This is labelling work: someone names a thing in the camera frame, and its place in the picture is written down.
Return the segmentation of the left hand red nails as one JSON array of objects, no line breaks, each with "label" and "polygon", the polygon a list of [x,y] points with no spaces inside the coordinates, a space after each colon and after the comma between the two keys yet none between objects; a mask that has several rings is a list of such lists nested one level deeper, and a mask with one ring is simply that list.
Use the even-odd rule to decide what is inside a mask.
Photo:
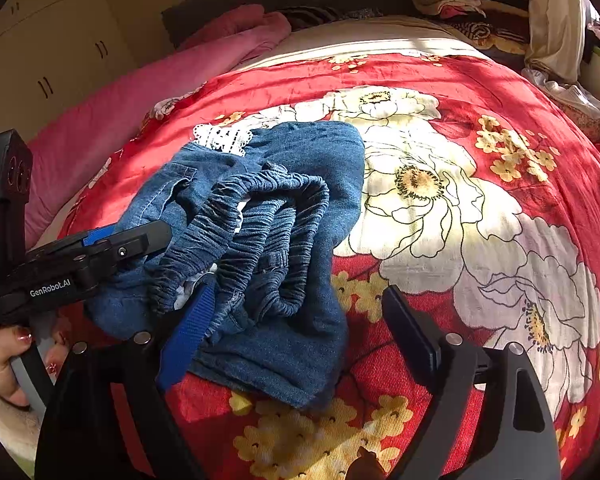
[{"label": "left hand red nails", "polygon": [[[54,345],[44,358],[47,375],[56,379],[69,353],[72,339],[71,323],[59,315],[52,331]],[[17,382],[10,361],[20,356],[33,344],[33,336],[28,328],[7,326],[0,328],[0,398],[17,408],[25,408],[29,400]]]}]

